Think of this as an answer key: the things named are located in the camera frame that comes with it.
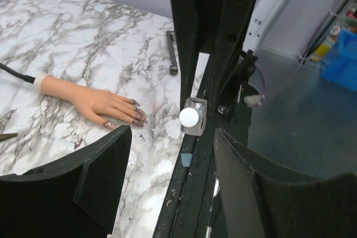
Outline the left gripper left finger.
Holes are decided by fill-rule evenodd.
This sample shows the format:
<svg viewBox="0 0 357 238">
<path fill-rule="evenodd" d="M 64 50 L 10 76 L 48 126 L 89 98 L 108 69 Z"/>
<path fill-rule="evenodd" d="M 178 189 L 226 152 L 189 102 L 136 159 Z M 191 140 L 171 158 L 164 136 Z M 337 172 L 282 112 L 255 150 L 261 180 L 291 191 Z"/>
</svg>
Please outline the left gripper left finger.
<svg viewBox="0 0 357 238">
<path fill-rule="evenodd" d="M 1 177 L 2 237 L 106 237 L 131 151 L 127 125 L 22 175 Z"/>
</svg>

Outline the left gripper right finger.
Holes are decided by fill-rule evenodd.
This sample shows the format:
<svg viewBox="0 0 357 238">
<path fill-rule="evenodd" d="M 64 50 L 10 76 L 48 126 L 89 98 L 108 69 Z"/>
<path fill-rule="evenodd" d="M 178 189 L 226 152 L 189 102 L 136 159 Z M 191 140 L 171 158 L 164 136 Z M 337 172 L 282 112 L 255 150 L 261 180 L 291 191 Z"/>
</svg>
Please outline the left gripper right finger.
<svg viewBox="0 0 357 238">
<path fill-rule="evenodd" d="M 356 174 L 309 176 L 217 129 L 214 156 L 229 237 L 355 237 Z"/>
</svg>

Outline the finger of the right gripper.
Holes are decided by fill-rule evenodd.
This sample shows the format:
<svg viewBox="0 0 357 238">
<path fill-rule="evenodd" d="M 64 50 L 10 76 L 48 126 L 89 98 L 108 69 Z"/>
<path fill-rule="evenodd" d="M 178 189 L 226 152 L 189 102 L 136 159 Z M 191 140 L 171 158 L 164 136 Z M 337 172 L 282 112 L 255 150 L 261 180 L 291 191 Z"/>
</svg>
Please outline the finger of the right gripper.
<svg viewBox="0 0 357 238">
<path fill-rule="evenodd" d="M 214 110 L 220 94 L 234 75 L 243 76 L 253 64 L 251 56 L 240 59 L 255 0 L 223 0 L 218 35 L 210 56 L 211 88 L 209 106 Z"/>
<path fill-rule="evenodd" d="M 211 54 L 207 40 L 202 37 L 202 21 L 198 0 L 170 0 L 181 69 L 180 97 L 191 95 L 199 53 Z"/>
</svg>

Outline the clear nail polish bottle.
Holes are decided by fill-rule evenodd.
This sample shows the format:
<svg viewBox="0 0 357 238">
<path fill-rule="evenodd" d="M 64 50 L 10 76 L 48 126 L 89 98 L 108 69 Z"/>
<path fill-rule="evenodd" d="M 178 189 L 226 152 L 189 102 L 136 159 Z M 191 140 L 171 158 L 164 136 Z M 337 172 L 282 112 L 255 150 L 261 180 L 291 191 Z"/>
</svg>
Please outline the clear nail polish bottle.
<svg viewBox="0 0 357 238">
<path fill-rule="evenodd" d="M 187 135 L 202 136 L 206 126 L 207 100 L 188 97 L 179 114 L 181 130 Z"/>
</svg>

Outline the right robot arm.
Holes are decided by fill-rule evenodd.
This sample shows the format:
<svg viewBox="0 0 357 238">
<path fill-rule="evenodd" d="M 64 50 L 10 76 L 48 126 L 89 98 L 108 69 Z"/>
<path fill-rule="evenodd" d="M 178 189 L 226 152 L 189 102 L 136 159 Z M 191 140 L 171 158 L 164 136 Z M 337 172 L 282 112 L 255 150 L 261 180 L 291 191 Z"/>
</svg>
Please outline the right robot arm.
<svg viewBox="0 0 357 238">
<path fill-rule="evenodd" d="M 170 0 L 181 69 L 180 101 L 190 96 L 199 53 L 209 54 L 202 86 L 213 109 L 234 76 L 253 65 L 271 29 L 306 0 Z"/>
</svg>

